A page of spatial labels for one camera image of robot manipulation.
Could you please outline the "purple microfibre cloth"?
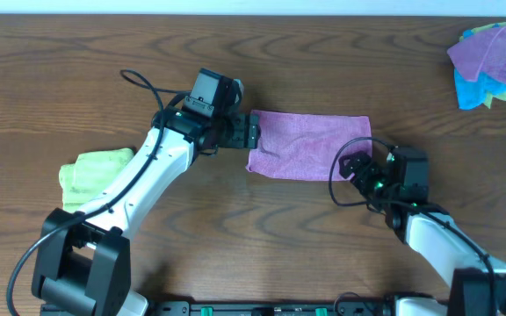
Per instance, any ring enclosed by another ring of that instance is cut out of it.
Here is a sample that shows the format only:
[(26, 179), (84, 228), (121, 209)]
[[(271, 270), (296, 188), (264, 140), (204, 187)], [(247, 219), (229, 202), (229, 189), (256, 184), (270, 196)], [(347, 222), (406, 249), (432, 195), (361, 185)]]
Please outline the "purple microfibre cloth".
[(297, 114), (254, 110), (261, 131), (257, 148), (249, 152), (246, 169), (275, 179), (323, 181), (336, 153), (350, 140), (361, 140), (343, 155), (372, 152), (370, 119), (366, 116)]

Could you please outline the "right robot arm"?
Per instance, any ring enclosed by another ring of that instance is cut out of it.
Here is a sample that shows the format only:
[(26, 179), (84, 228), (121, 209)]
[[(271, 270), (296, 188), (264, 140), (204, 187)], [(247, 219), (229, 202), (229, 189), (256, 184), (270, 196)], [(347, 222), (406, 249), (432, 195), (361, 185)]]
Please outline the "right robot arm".
[(429, 202), (427, 154), (395, 147), (379, 164), (363, 151), (339, 158), (339, 173), (373, 209), (384, 212), (397, 238), (421, 255), (450, 288), (442, 303), (421, 294), (396, 294), (382, 315), (506, 315), (506, 262), (457, 227), (448, 211)]

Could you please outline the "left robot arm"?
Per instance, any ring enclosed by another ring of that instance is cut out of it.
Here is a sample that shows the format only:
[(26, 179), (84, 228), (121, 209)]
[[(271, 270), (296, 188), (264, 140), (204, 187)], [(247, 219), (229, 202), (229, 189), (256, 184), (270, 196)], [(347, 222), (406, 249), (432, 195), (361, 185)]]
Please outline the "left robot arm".
[(149, 302), (131, 288), (131, 242), (156, 201), (208, 150), (257, 146), (259, 118), (157, 112), (141, 149), (102, 192), (43, 223), (32, 294), (71, 315), (144, 315)]

